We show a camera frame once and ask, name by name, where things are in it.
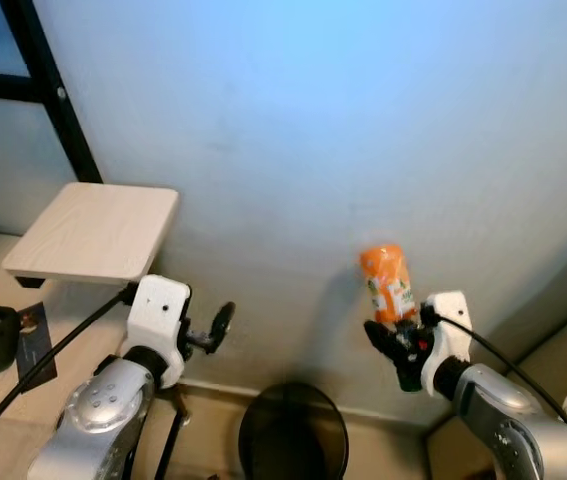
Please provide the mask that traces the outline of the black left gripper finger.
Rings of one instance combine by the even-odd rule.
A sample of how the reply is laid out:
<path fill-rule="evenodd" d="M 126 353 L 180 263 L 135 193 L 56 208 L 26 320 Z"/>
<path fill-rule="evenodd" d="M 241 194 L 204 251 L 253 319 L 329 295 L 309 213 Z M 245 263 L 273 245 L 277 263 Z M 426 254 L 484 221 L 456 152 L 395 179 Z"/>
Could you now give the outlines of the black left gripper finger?
<path fill-rule="evenodd" d="M 211 325 L 209 333 L 207 333 L 207 352 L 215 353 L 222 346 L 225 335 L 231 329 L 234 312 L 236 312 L 236 303 L 234 302 L 224 303 L 220 310 L 216 312 L 213 325 Z"/>

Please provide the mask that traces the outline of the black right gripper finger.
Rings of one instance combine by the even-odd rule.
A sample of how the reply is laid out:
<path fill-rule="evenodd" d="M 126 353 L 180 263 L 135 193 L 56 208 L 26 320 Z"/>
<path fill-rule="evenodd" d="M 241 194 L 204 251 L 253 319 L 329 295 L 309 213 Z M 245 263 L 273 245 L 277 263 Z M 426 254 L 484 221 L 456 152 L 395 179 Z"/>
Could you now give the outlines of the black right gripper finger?
<path fill-rule="evenodd" d="M 362 329 L 369 342 L 383 356 L 391 361 L 397 361 L 399 357 L 399 344 L 394 333 L 388 326 L 376 323 L 373 320 L 366 320 L 362 323 Z"/>

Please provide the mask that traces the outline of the orange juice bottle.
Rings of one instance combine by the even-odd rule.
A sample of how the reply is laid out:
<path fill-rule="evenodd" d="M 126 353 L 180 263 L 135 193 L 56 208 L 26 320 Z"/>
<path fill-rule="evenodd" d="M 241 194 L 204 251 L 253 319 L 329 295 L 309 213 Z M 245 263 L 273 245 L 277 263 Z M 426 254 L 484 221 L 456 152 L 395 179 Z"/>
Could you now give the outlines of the orange juice bottle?
<path fill-rule="evenodd" d="M 405 252 L 398 244 L 367 248 L 359 255 L 359 266 L 373 298 L 376 323 L 397 326 L 416 315 Z"/>

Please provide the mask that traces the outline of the black waste bin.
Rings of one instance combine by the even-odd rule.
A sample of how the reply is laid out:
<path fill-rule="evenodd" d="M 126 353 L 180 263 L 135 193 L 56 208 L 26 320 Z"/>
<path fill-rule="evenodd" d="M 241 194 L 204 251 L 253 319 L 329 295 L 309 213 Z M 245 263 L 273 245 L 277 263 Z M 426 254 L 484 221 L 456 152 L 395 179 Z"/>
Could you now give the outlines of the black waste bin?
<path fill-rule="evenodd" d="M 344 480 L 350 436 L 323 390 L 288 381 L 248 403 L 239 422 L 238 456 L 247 480 Z"/>

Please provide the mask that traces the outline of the light wooden side table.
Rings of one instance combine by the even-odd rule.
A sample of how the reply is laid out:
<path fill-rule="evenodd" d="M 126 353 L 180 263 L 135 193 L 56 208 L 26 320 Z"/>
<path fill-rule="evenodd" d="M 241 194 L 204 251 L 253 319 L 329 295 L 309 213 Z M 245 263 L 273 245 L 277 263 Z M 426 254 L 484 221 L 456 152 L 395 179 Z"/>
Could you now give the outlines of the light wooden side table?
<path fill-rule="evenodd" d="M 174 189 L 74 182 L 33 221 L 1 268 L 24 280 L 136 282 L 149 273 L 181 195 Z"/>

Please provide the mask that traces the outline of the black metal window frame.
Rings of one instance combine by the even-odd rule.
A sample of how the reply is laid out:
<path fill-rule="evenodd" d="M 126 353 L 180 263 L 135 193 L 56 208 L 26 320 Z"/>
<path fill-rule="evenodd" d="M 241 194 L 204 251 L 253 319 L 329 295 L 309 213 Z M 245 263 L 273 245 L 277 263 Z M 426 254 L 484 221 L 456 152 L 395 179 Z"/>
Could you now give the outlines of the black metal window frame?
<path fill-rule="evenodd" d="M 79 182 L 104 182 L 79 124 L 33 0 L 0 0 L 1 13 L 27 68 L 27 76 L 0 73 L 0 100 L 44 106 Z"/>

